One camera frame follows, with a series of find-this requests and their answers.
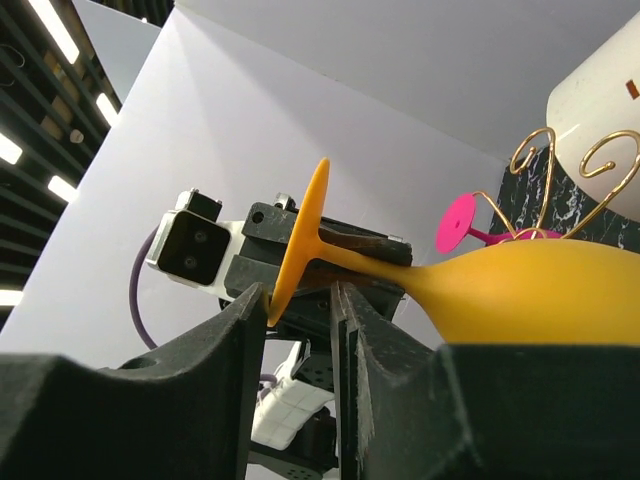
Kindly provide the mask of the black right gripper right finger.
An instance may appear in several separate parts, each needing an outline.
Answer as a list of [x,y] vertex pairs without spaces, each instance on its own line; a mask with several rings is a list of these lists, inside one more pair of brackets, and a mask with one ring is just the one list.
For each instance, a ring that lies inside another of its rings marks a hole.
[[331,289],[344,479],[635,479],[633,347],[442,345]]

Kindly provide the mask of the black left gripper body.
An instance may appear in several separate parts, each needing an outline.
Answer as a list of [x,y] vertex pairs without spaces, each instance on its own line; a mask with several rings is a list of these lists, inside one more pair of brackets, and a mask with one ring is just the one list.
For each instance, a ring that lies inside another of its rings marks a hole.
[[390,321],[405,291],[377,276],[323,259],[323,246],[349,249],[399,266],[412,261],[411,246],[390,236],[323,217],[312,220],[290,198],[280,204],[256,202],[241,221],[220,221],[231,234],[217,278],[222,309],[255,283],[284,307],[267,332],[277,339],[327,342],[331,324],[331,286],[356,287],[373,309]]

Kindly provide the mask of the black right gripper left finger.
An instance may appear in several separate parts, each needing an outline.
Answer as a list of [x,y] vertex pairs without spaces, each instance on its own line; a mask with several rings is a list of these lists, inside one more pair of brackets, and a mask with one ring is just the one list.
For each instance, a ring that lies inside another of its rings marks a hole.
[[265,340],[254,284],[213,318],[117,369],[1,358],[5,479],[241,479]]

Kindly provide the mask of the orange wine glass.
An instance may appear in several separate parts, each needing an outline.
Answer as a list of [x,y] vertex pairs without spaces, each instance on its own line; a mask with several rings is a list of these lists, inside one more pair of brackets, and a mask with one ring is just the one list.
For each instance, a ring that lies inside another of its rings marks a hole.
[[[321,219],[330,162],[316,167],[299,210]],[[513,241],[429,266],[398,266],[337,246],[324,260],[400,287],[440,336],[462,344],[639,343],[639,256],[572,239]],[[271,299],[268,324],[284,307]]]

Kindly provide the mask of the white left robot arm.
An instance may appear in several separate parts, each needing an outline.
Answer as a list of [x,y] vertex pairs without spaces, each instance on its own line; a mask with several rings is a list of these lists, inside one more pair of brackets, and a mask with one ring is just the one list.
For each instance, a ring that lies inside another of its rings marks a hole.
[[[272,205],[256,202],[242,222],[232,226],[239,247],[221,269],[219,304],[229,305],[247,286],[274,283],[297,215],[294,200],[278,194]],[[315,260],[279,323],[267,330],[270,340],[290,340],[283,363],[260,381],[251,431],[249,461],[283,479],[337,477],[337,427],[328,405],[334,399],[331,355],[331,284],[345,278],[370,305],[391,320],[403,297],[396,286],[350,274]]]

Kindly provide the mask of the white cylindrical container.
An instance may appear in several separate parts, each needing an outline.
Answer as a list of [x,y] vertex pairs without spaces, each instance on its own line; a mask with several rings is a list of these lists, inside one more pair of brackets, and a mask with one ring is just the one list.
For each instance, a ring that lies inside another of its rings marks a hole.
[[555,156],[594,201],[639,220],[639,17],[634,16],[551,92]]

